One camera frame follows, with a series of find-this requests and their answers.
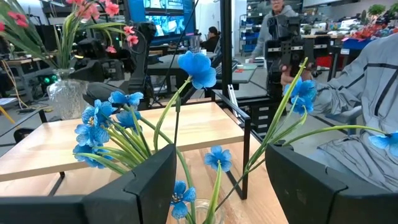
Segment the blue storage bin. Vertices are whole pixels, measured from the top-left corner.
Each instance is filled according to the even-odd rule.
[[[367,46],[368,43],[370,43],[372,40],[366,39],[366,40],[358,40],[358,39],[347,39],[343,42],[343,48],[344,49],[355,49],[355,50],[362,50],[364,49],[365,46]]]

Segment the metal pole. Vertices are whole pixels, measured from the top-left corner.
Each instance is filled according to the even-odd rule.
[[[228,85],[232,84],[232,13],[231,0],[221,0],[221,51],[223,95],[229,98]]]

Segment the gray hoodie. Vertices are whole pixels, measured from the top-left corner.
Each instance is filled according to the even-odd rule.
[[[291,6],[284,6],[284,8],[282,9],[282,12],[280,12],[279,15],[292,17],[292,16],[297,16],[297,13],[295,11],[293,11]],[[273,16],[274,15],[272,14],[272,11],[270,13],[268,13],[266,16],[264,16],[264,19],[261,24],[260,35],[259,35],[259,38],[257,39],[257,46],[253,50],[253,52],[251,54],[251,58],[255,58],[255,57],[258,57],[258,56],[264,54],[264,52],[263,52],[264,45],[266,44],[267,40],[271,40],[271,38],[272,38],[272,36],[268,32],[267,21],[269,18],[271,18]]]

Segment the black metal table leg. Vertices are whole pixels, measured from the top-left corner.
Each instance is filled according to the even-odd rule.
[[[65,178],[65,172],[60,172],[60,177],[58,178],[57,182],[55,183],[54,187],[52,187],[49,196],[54,196],[57,193],[58,188],[61,186],[63,179]]]

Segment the desk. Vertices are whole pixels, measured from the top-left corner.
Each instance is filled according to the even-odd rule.
[[[251,155],[259,147],[259,142],[250,138]],[[243,143],[223,145],[223,149],[229,149],[232,154],[232,173],[237,174],[242,169]],[[188,168],[197,190],[197,198],[211,198],[212,188],[216,179],[216,172],[204,165],[203,157],[209,152],[209,148],[195,151],[183,152]],[[62,182],[56,195],[89,194],[117,178],[118,175],[109,169],[84,168],[66,172],[65,180]],[[26,179],[12,180],[0,183],[1,196],[41,195],[49,194],[53,183],[58,177],[55,174],[30,177]],[[181,163],[177,164],[177,180],[185,180]],[[249,176],[250,190],[248,199],[241,200],[239,195],[232,193],[223,204],[225,211],[225,224],[288,224],[274,189],[269,181],[265,165],[259,166]],[[232,184],[228,181],[226,174],[221,180],[220,202],[231,190]],[[169,216],[167,224],[177,222]]]
[[[141,115],[156,124],[163,109],[141,111]],[[45,175],[87,167],[72,155],[76,146],[74,130],[80,119],[44,123],[0,157],[0,182],[36,175]],[[174,138],[175,110],[172,108],[162,131]],[[153,130],[142,124],[144,136],[153,143]],[[201,149],[218,144],[243,141],[244,133],[216,103],[200,103],[181,107],[177,146],[181,151]],[[166,142],[159,138],[159,148]],[[105,146],[116,147],[113,142]]]

